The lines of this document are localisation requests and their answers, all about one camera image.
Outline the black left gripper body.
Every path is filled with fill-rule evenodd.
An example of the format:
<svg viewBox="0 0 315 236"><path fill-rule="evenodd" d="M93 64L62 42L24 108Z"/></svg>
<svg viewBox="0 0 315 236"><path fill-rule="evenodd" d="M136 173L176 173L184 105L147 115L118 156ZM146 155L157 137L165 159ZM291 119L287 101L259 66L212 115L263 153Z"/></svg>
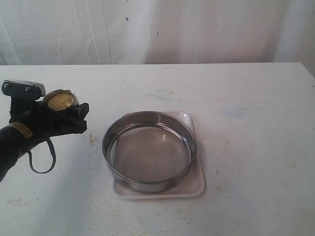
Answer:
<svg viewBox="0 0 315 236"><path fill-rule="evenodd" d="M11 98L9 134L12 137L54 137L82 134L86 130L85 119L66 118L63 111L56 112L43 101Z"/></svg>

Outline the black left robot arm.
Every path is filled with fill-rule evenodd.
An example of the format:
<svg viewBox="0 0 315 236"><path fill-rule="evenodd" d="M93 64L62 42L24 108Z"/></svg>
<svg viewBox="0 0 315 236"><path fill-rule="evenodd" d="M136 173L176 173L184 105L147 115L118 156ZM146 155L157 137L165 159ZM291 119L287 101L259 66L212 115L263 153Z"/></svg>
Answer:
<svg viewBox="0 0 315 236"><path fill-rule="evenodd" d="M84 133L87 130L85 117L88 112L88 103L57 112L43 101L33 101L30 111L12 116L9 125L0 130L0 178L3 179L18 159L26 153L29 155L32 171L37 174L52 171L57 158L51 138ZM33 167L31 150L43 142L48 144L52 164L48 170L39 172Z"/></svg>

